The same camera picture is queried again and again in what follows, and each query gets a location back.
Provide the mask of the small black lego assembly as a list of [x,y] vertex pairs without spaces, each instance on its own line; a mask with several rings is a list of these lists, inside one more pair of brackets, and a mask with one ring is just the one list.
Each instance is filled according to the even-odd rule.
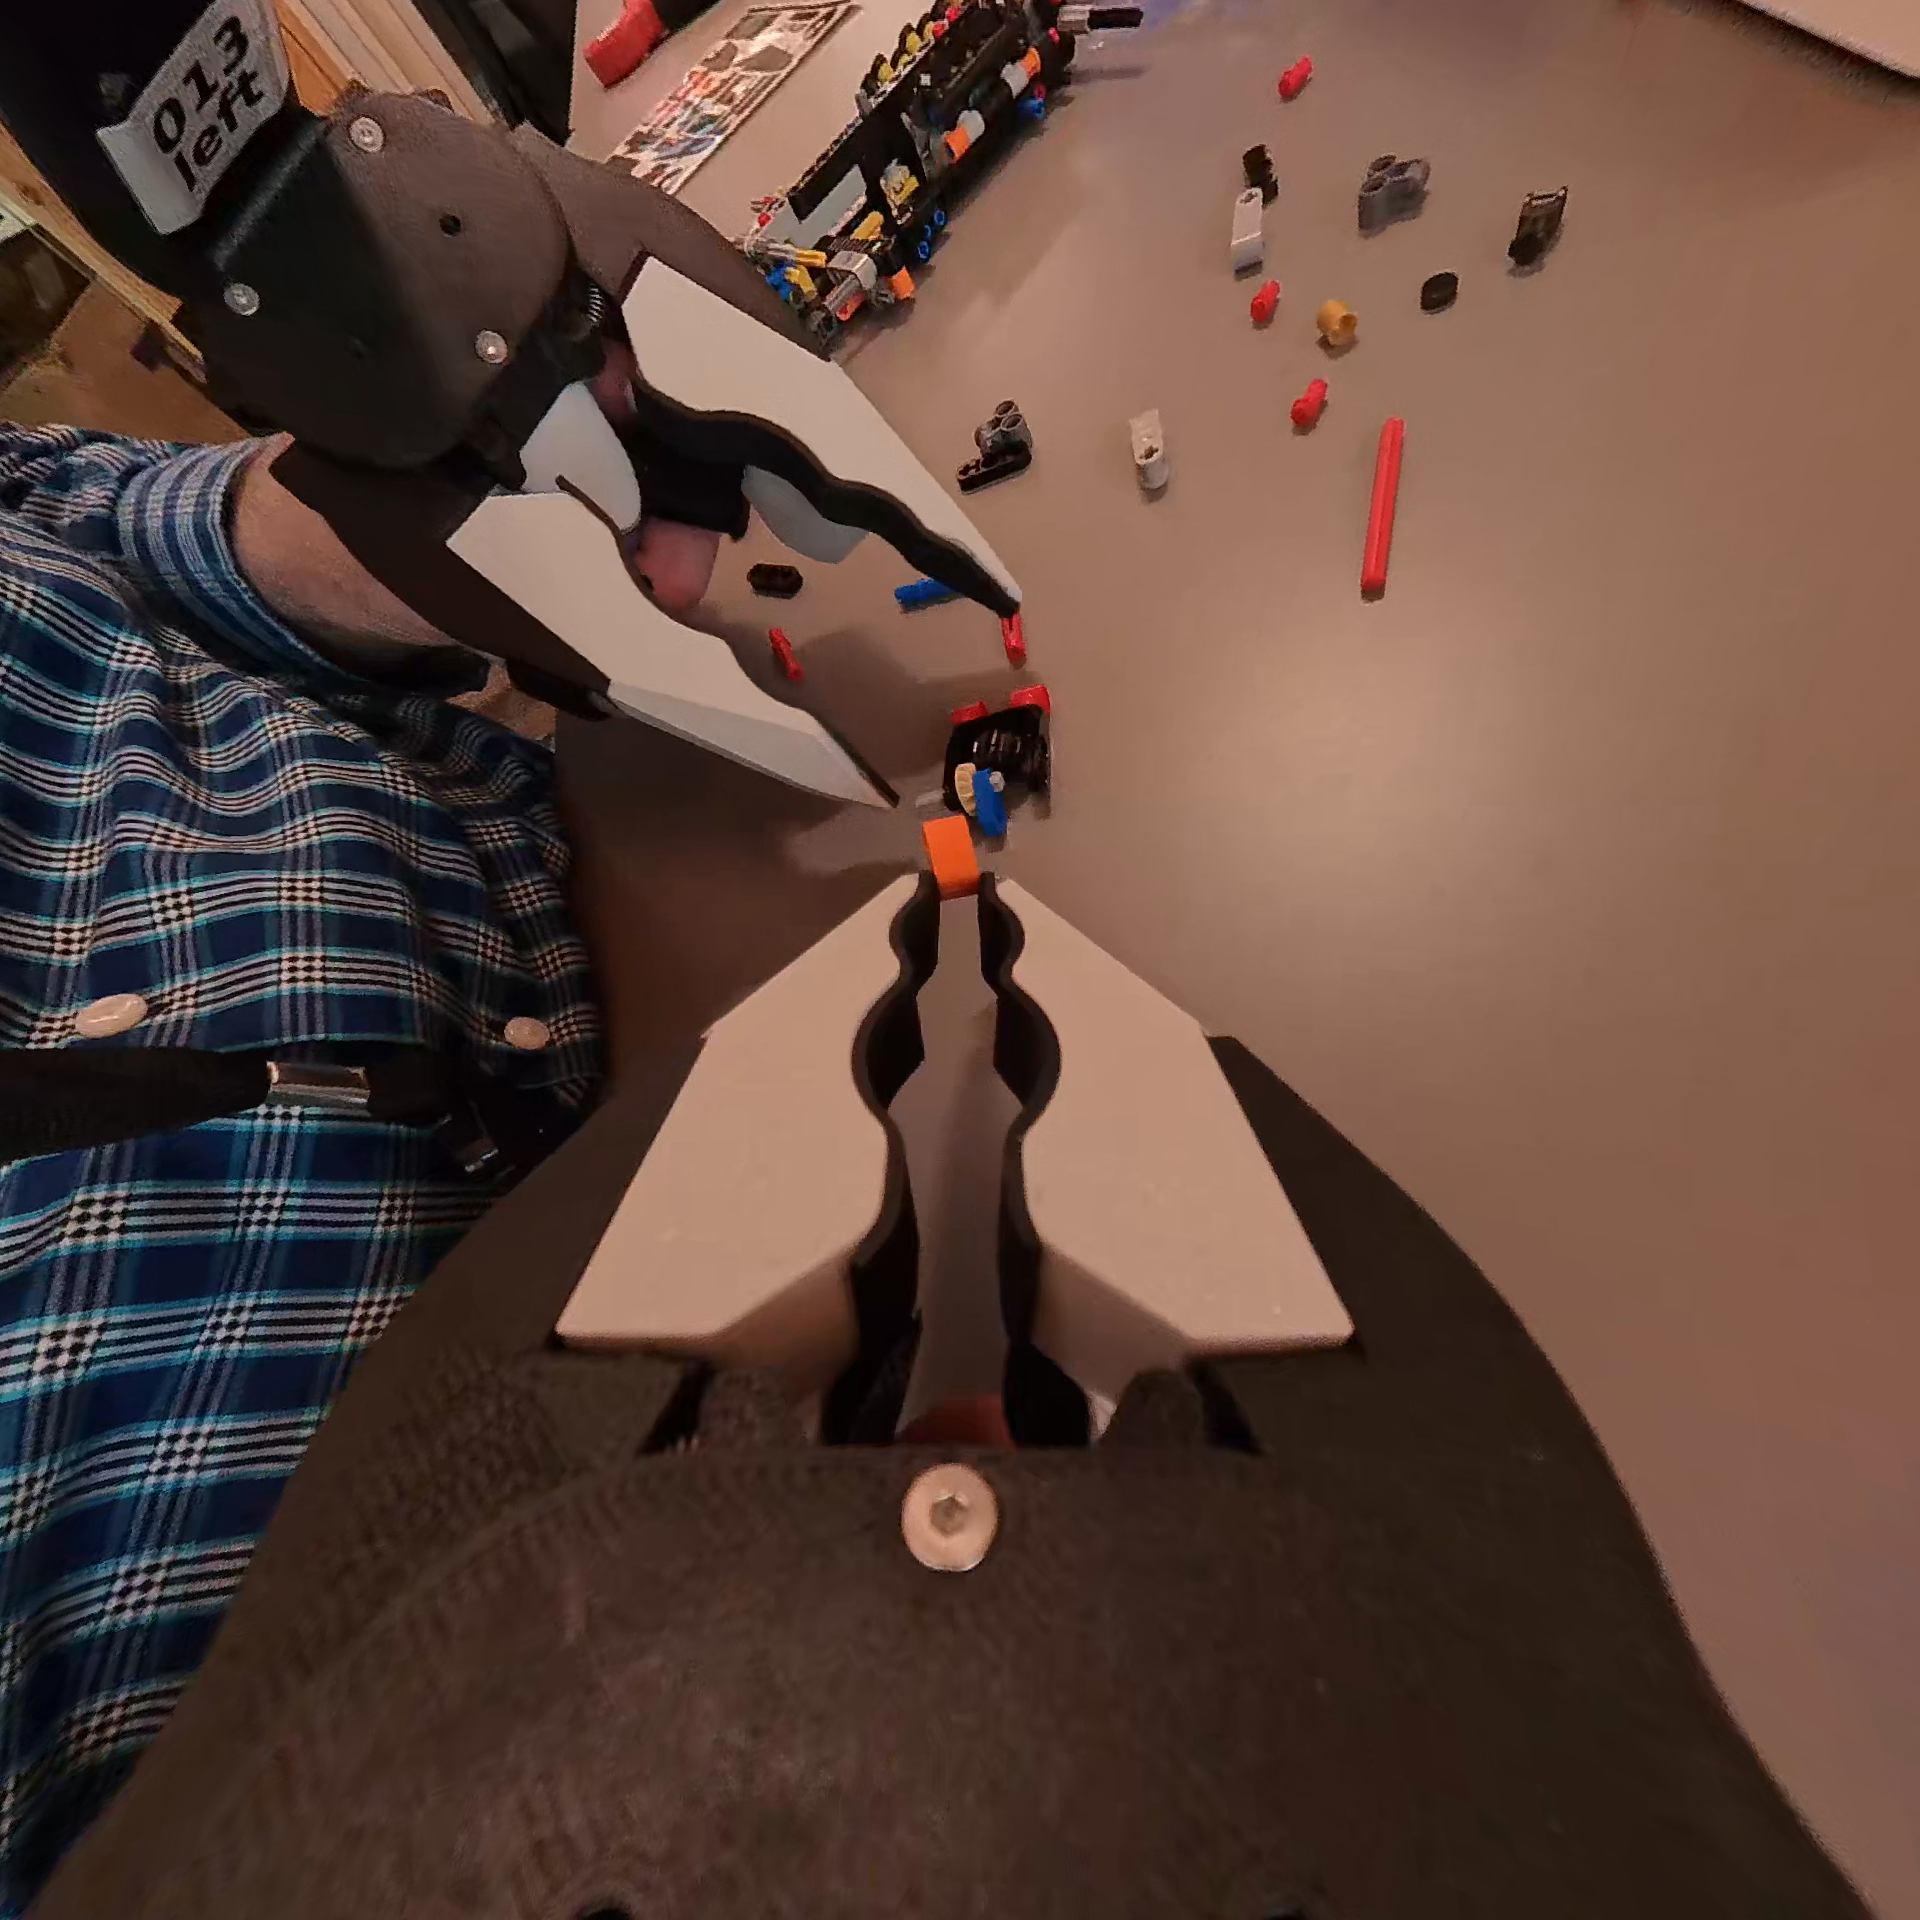
[[968,764],[989,764],[1005,773],[1005,809],[1027,801],[1050,801],[1050,689],[1042,682],[1015,684],[1005,703],[973,699],[950,713],[941,797],[950,809],[966,817]]

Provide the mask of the person in plaid shirt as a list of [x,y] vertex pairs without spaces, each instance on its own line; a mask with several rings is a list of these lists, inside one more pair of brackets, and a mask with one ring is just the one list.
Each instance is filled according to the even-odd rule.
[[[256,441],[0,433],[10,1052],[424,1044],[580,1114],[605,1022],[554,753],[250,586]],[[321,1109],[6,1166],[0,1903],[115,1800],[286,1478],[490,1184]]]

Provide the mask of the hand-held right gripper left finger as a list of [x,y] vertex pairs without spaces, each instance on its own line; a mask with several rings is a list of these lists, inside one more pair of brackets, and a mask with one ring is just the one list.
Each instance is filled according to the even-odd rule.
[[918,1072],[941,892],[899,874],[724,1012],[646,1146],[554,1335],[832,1397],[916,1327],[890,1099]]

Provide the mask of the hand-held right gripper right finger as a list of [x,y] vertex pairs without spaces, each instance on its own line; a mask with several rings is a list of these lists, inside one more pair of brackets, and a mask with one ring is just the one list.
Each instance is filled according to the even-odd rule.
[[1196,1358],[1355,1335],[1205,1026],[1015,879],[973,892],[993,991],[1002,1327],[1015,1376],[1120,1401]]

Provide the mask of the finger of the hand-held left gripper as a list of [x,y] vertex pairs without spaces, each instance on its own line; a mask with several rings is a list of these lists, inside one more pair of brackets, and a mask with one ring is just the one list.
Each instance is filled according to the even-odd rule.
[[989,538],[837,361],[667,262],[635,268],[621,318],[641,432],[670,457],[738,469],[779,544],[838,564],[873,534],[927,582],[1020,614]]
[[497,488],[447,544],[543,634],[580,655],[605,682],[605,699],[621,713],[805,797],[873,809],[899,804],[897,785],[883,785],[832,723],[753,684],[718,634],[667,614],[635,586],[613,523],[592,500],[568,488]]

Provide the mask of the red plastic tool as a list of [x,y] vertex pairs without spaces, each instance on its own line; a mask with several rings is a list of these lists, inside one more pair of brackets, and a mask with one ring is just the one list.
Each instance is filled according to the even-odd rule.
[[624,0],[621,14],[586,40],[580,62],[602,92],[631,78],[658,40],[679,34],[710,10],[710,0]]

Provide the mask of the black grey lego connector block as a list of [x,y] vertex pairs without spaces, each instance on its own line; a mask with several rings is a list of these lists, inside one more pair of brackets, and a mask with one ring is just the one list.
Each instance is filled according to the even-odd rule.
[[1002,479],[1027,474],[1034,458],[1034,432],[1020,409],[1020,402],[1002,402],[982,425],[973,425],[973,457],[954,469],[959,496],[989,488]]

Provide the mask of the colourful printed leaflet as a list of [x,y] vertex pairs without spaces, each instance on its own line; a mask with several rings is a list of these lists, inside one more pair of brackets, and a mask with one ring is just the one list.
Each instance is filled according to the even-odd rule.
[[679,193],[685,179],[832,40],[860,5],[752,5],[685,78],[610,150],[610,165]]

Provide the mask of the person's left hand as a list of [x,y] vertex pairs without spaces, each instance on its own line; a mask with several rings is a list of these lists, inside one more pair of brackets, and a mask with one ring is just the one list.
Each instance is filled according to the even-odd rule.
[[707,523],[641,514],[635,529],[621,534],[621,559],[658,609],[692,614],[710,588],[724,538],[728,534]]

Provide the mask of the large black lego chassis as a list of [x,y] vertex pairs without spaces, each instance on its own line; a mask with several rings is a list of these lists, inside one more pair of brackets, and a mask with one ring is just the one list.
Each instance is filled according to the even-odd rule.
[[825,350],[918,297],[954,206],[1027,125],[1050,114],[1090,34],[1141,5],[966,0],[908,22],[856,83],[856,121],[753,206],[738,257]]

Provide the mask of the long red lego axle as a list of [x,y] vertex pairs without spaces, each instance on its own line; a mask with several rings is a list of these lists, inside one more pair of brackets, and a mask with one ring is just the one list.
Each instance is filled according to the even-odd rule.
[[1378,598],[1388,586],[1400,469],[1405,469],[1405,420],[1388,417],[1378,425],[1377,479],[1369,479],[1369,505],[1363,505],[1363,544],[1360,544],[1360,573],[1355,573],[1360,598]]

